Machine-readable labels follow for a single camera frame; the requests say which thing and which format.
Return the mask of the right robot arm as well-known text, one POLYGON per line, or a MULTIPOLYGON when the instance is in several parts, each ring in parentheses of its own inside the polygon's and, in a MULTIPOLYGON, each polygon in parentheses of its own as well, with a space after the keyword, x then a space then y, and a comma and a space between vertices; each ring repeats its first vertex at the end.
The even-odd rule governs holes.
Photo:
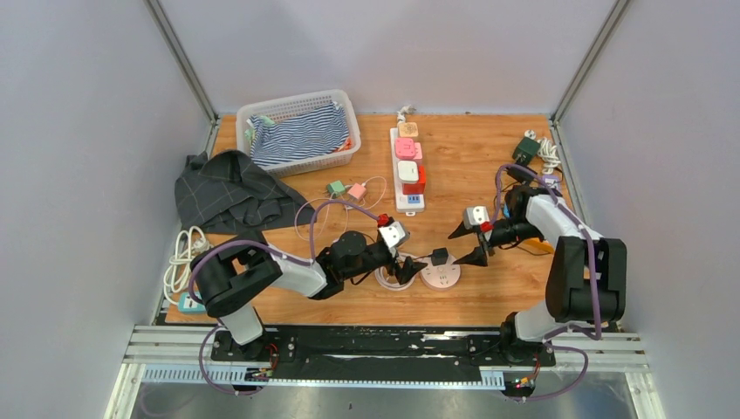
POLYGON ((558 191, 547 187, 516 186, 506 193, 505 207, 507 215, 497 220, 484 206, 468 207, 450 234, 473 235, 478 242, 458 264, 485 266, 497 248, 517 247, 527 239, 554 249, 544 300, 510 314, 501 325, 502 359, 520 364, 531 356, 533 343, 545 344, 566 332, 599 340, 604 323, 620 320, 626 309, 626 244, 587 226, 558 191))

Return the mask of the round pink socket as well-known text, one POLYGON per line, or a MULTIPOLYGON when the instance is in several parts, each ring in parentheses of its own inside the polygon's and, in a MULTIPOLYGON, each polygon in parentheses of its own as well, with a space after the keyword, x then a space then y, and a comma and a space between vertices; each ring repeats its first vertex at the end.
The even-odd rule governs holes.
POLYGON ((446 264, 433 265, 431 258, 423 258, 423 263, 427 266, 423 268, 419 275, 425 286, 436 291, 447 291, 455 286, 461 277, 461 267, 454 264, 450 259, 446 264))

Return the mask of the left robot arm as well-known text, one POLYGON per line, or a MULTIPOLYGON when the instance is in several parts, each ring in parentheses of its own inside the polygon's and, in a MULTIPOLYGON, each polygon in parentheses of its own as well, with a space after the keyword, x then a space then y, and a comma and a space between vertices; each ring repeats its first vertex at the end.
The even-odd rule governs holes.
POLYGON ((261 233, 246 233, 191 261, 188 295, 227 329, 237 353, 255 361, 267 349, 263 322, 252 305, 256 296, 277 287, 309 299, 329 299, 343 291, 347 280, 379 269, 405 285, 426 267, 399 253, 408 237, 400 225, 379 228, 373 241, 348 230, 315 258, 306 259, 269 245, 261 233))

